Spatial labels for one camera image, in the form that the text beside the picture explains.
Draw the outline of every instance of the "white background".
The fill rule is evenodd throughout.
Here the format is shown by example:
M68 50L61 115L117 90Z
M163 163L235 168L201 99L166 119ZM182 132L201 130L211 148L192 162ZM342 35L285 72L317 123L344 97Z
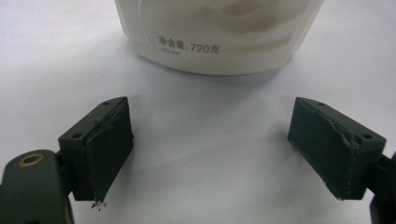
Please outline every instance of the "white background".
M113 1L0 1L0 167L59 149L101 102L128 96L134 154L99 212L77 224L370 223L369 203L339 202L287 141L296 96L324 102L396 150L396 2L325 2L277 70L204 77L131 50Z

